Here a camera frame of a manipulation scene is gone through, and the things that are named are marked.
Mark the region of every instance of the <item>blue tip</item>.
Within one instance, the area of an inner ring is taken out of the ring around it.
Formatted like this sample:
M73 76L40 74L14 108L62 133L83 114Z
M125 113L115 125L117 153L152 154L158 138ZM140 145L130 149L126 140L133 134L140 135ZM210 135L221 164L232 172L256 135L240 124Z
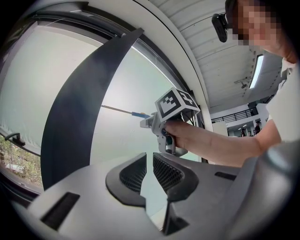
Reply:
M138 113L138 112L131 112L131 115L135 116L135 117L139 117L139 118L145 118L145 119L150 117L149 115L146 115L146 114L143 114L143 113Z

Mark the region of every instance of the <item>railing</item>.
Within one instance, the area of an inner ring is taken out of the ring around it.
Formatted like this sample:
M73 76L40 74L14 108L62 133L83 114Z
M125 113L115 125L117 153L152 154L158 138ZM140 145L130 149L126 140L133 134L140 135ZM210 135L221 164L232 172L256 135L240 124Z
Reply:
M249 118L249 117L252 117L252 116L255 116L255 115L258 115L258 111L257 111L256 107L250 108L250 109L247 109L247 110L244 110L244 111L241 111L241 112L237 112L237 113L234 113L234 114L230 114L230 115L227 115L227 116L224 116L224 117L214 118L214 119L211 120L211 122L212 123L221 122L221 121L233 122L233 121L237 121L237 120L240 120L240 119Z

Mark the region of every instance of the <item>fluorescent light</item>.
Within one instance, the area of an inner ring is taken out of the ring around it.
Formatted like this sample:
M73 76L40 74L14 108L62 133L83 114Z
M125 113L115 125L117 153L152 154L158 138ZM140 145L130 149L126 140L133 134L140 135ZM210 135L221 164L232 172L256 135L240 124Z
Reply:
M262 65L263 65L263 55L260 55L257 57L257 60L256 60L256 67L255 67L254 76L252 78L252 82L250 85L250 89L255 87L258 76L262 69Z
M149 59L147 58L144 54L142 54L139 50L137 50L135 47L131 47L134 50L136 50L139 54L141 54L146 60L148 60L148 62L155 67L174 87L175 85L171 82L171 80Z

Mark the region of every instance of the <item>mesh grille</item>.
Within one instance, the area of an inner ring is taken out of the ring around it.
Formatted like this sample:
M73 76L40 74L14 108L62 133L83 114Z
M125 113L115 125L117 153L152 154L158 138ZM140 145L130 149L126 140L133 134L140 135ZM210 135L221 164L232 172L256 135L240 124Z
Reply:
M153 156L153 172L165 192L181 182L183 173Z
M146 165L140 167L131 165L120 173L120 180L127 188L140 194L142 182L146 173Z

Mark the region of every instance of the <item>metal rod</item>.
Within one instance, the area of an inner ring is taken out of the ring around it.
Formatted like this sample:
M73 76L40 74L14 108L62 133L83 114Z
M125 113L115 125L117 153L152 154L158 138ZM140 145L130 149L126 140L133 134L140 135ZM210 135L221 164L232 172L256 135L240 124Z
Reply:
M128 112L128 111L124 111L124 110L121 110L121 109L118 109L118 108L109 107L109 106L105 106L105 105L101 105L101 106L105 107L105 108L108 108L108 109L111 109L111 110L119 111L119 112L122 112L122 113L128 113L128 114L131 115L131 112Z

